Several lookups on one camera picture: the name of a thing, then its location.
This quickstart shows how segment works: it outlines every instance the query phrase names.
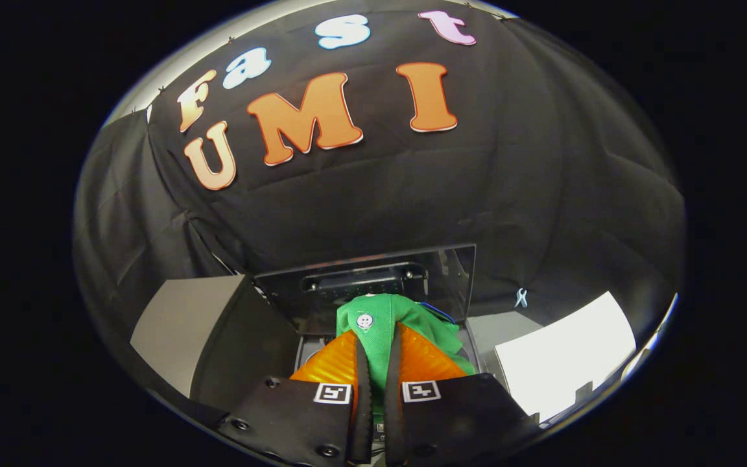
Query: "blue cable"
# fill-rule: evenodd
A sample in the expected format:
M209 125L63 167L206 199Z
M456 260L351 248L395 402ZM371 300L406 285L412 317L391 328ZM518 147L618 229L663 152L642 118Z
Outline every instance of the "blue cable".
M448 318L448 321L450 321L450 322L451 322L451 324L456 324L456 323L454 323L454 319L453 319L453 317L450 317L450 316L448 316L448 315L447 315L447 314L445 314L445 313L444 313L443 311L440 311L440 310L438 310L438 308L435 308L435 307L433 307L433 305L429 305L429 304L426 304L426 302L422 302L422 303L421 303L420 305L426 305L426 307L429 307L429 308L431 308L432 310L436 311L437 313L441 314L442 316L445 316L445 317L447 317L447 318Z
M520 289L518 289L518 301L515 302L515 308L517 308L518 305L523 305L524 308L528 307L527 290L524 289L524 287L521 287Z

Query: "white button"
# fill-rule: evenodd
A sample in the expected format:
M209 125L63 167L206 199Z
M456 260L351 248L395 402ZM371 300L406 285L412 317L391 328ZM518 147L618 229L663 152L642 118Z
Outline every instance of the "white button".
M356 318L356 326L359 326L359 329L370 329L370 326L373 325L374 317L370 316L368 313Z

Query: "white letter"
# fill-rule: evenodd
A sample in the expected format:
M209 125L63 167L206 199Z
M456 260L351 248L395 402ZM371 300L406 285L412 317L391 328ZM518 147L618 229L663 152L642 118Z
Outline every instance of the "white letter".
M232 89L245 82L246 78L257 77L267 71L270 63L272 60L267 60L267 50L264 47L257 47L244 53L226 66L229 73L223 79L223 88Z
M358 44L371 35L371 30L363 26L364 24L368 24L368 18L362 15L348 15L323 21L316 27L316 35L323 37L319 39L319 45L326 49L335 49Z

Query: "gray surface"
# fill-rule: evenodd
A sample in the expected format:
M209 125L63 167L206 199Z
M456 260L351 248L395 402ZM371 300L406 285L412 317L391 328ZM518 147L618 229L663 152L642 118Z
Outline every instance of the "gray surface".
M166 281L134 326L131 346L189 397L198 359L244 276Z
M506 387L506 378L501 370L500 361L495 355L495 346L525 336L543 326L517 311L470 317L466 322L474 336L483 372L492 373L495 379L500 381L506 390L509 390Z

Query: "black panel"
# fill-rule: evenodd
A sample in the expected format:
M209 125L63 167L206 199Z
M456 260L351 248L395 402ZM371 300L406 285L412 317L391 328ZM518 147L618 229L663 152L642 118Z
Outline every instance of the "black panel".
M388 379L385 381L385 464L388 467L405 463L405 437L403 432L403 411L400 407L402 391L399 386L399 360L403 354L402 330L394 329L391 342L391 357L388 360Z
M343 466L353 388L342 389L346 404L319 403L314 401L319 383L267 376L219 425L219 432L276 461Z
M405 444L412 467L488 461L501 446L537 429L488 373L445 379L436 386L439 399L403 402Z
M290 375L298 343L296 330L245 278L198 360L192 400L230 411L265 375Z
M270 303L303 335L331 335L336 308L366 293L396 293L428 302L465 322L475 245L388 252L255 276Z
M371 436L374 430L374 407L371 399L371 379L368 370L368 357L362 341L356 339L356 379L358 379L359 399L356 402L356 418L348 446L348 461L356 464L370 464Z

